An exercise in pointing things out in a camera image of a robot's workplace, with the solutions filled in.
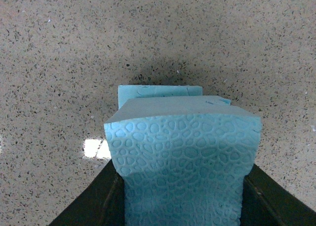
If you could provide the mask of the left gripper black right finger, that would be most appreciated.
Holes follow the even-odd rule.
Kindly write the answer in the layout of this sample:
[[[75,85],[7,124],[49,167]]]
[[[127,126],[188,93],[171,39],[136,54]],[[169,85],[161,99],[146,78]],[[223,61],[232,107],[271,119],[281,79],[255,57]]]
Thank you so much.
[[[257,165],[244,178],[242,226],[314,226],[316,212],[298,200]]]

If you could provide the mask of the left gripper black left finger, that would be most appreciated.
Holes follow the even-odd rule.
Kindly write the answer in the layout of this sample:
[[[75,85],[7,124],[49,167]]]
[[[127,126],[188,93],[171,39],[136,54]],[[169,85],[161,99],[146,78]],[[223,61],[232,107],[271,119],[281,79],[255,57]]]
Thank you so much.
[[[124,182],[109,161],[51,226],[123,226]]]

